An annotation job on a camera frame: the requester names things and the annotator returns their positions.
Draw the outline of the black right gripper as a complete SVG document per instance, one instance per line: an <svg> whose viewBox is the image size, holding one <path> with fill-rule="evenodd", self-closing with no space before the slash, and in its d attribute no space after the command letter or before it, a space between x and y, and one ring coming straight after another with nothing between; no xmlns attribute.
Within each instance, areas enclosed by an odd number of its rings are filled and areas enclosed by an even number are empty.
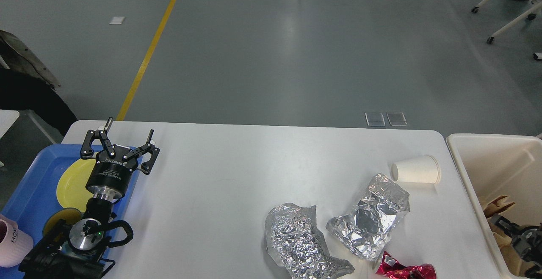
<svg viewBox="0 0 542 279"><path fill-rule="evenodd" d="M512 247L521 260L534 264L525 271L524 276L529 279L542 279L541 225L523 227L501 215L493 215L491 223L512 238Z"/></svg>

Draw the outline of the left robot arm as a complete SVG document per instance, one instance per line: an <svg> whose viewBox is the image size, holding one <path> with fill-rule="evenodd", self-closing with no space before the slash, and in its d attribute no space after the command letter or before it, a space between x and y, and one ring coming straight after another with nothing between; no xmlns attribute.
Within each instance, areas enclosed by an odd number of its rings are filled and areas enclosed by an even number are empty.
<svg viewBox="0 0 542 279"><path fill-rule="evenodd" d="M151 173L160 149L152 140L153 129L137 148L112 144L108 138L112 123L109 118L102 129L89 130L80 149L81 159L94 162L85 180L91 197L81 219L72 224L54 221L22 259L19 271L25 279L102 279L116 265L103 254L133 239L132 227L117 219L114 206L126 196L134 172Z"/></svg>

